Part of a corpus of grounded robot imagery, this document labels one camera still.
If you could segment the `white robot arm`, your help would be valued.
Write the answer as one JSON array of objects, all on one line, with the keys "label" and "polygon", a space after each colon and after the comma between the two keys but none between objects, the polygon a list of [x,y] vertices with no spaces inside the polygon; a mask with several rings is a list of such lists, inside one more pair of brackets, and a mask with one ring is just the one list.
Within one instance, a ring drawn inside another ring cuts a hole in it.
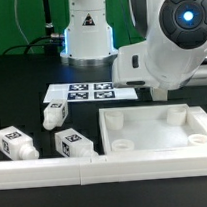
[{"label": "white robot arm", "polygon": [[207,0],[127,0],[139,43],[114,48],[105,0],[68,0],[61,59],[67,64],[112,61],[115,87],[175,90],[207,56]]}]

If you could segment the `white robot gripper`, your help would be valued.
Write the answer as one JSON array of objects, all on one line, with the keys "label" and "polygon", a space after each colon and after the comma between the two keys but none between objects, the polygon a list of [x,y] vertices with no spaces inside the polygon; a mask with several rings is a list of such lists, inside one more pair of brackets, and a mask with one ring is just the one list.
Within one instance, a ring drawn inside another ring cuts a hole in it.
[{"label": "white robot gripper", "polygon": [[112,67],[113,86],[175,89],[207,85],[207,45],[184,50],[148,41],[121,47]]}]

